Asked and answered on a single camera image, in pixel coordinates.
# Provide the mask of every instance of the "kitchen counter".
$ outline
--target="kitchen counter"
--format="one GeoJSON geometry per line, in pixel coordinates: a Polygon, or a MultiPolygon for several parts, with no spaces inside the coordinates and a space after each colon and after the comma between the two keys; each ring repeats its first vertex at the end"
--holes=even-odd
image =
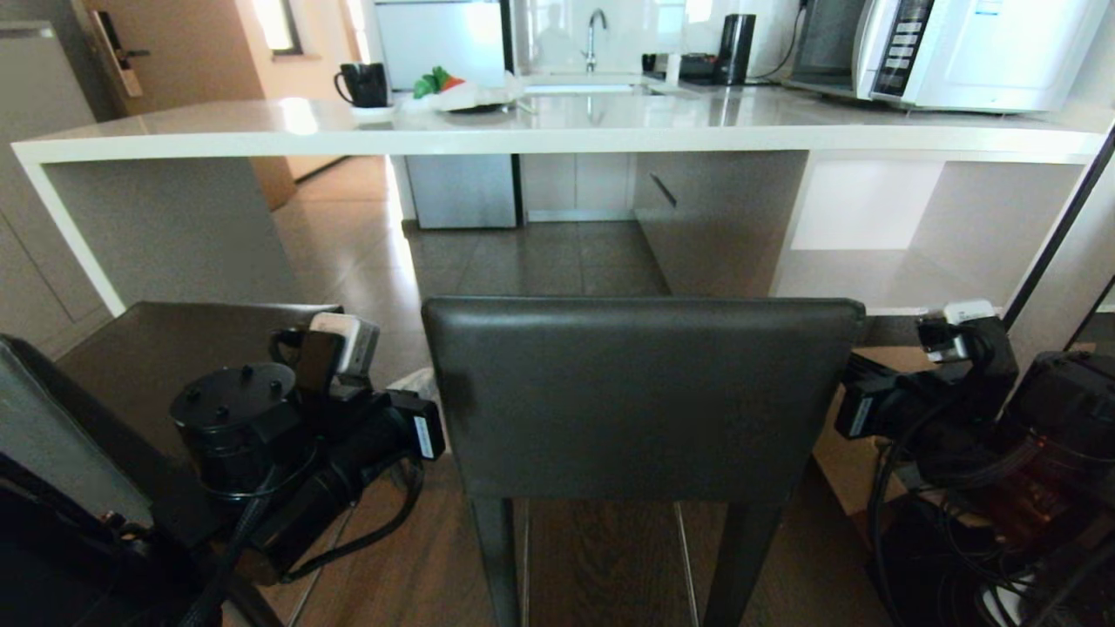
{"type": "Polygon", "coordinates": [[[1022,116],[904,113],[780,87],[673,87],[663,95],[540,95],[524,102],[534,113],[522,107],[481,115],[396,112],[384,122],[363,119],[340,102],[222,102],[75,128],[14,148],[25,164],[783,149],[960,151],[983,153],[977,156],[981,161],[1087,163],[1104,139],[1099,128],[1068,128],[1022,116]]]}

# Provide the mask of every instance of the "drawer handle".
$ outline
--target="drawer handle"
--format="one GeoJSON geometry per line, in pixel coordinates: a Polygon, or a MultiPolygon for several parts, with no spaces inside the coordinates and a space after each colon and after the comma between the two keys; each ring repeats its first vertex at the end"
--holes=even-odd
{"type": "Polygon", "coordinates": [[[653,172],[648,172],[648,174],[650,174],[650,180],[653,181],[656,185],[658,185],[658,191],[662,192],[662,195],[666,196],[666,201],[670,203],[670,206],[677,209],[678,199],[673,197],[673,194],[671,194],[670,191],[666,189],[666,184],[662,183],[662,180],[658,177],[658,174],[655,174],[653,172]]]}

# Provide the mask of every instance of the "mug handle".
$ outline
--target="mug handle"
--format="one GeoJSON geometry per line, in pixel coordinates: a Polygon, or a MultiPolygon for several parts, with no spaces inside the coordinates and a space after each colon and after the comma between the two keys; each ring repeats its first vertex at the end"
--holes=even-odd
{"type": "Polygon", "coordinates": [[[343,74],[339,73],[339,71],[333,75],[333,88],[337,89],[338,94],[340,94],[342,100],[345,100],[346,103],[348,103],[350,105],[355,105],[356,103],[353,103],[352,100],[350,100],[349,97],[345,95],[345,91],[341,91],[341,84],[337,83],[337,79],[340,78],[341,76],[343,76],[343,74]]]}

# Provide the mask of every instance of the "backsplash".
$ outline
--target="backsplash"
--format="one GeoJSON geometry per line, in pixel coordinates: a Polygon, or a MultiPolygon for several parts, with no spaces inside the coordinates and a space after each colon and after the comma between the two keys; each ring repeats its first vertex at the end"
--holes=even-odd
{"type": "Polygon", "coordinates": [[[583,73],[589,17],[597,25],[597,71],[639,73],[649,52],[709,52],[720,46],[724,17],[755,13],[748,74],[775,68],[789,46],[798,0],[512,0],[521,74],[583,73]]]}

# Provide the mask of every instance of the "black mug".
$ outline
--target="black mug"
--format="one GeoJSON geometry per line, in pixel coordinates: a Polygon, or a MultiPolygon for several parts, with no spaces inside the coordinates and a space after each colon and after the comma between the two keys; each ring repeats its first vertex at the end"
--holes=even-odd
{"type": "Polygon", "coordinates": [[[341,64],[341,70],[333,76],[333,87],[346,103],[355,107],[387,106],[387,73],[384,64],[341,64]],[[341,77],[345,77],[348,95],[337,80],[341,77]]]}

